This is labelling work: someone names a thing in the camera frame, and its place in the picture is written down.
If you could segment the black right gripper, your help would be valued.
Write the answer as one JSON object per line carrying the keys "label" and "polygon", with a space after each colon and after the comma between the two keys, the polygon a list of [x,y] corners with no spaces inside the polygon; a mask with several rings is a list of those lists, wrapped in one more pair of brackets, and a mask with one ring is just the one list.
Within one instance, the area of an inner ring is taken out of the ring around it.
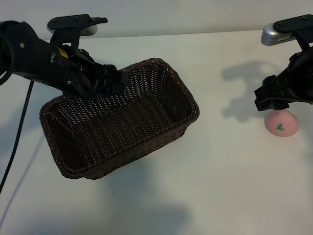
{"label": "black right gripper", "polygon": [[[267,98],[265,90],[280,90],[280,98]],[[313,48],[299,52],[290,58],[290,63],[278,76],[271,75],[263,80],[263,87],[254,91],[254,101],[259,112],[284,110],[289,103],[313,103]]]}

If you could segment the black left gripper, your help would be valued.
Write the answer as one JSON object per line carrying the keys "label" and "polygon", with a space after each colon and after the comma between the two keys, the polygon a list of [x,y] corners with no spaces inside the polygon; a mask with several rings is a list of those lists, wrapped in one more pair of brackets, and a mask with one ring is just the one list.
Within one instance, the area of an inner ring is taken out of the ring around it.
{"label": "black left gripper", "polygon": [[126,72],[95,62],[86,51],[49,46],[48,86],[64,95],[94,100],[99,95],[122,95],[126,84]]}

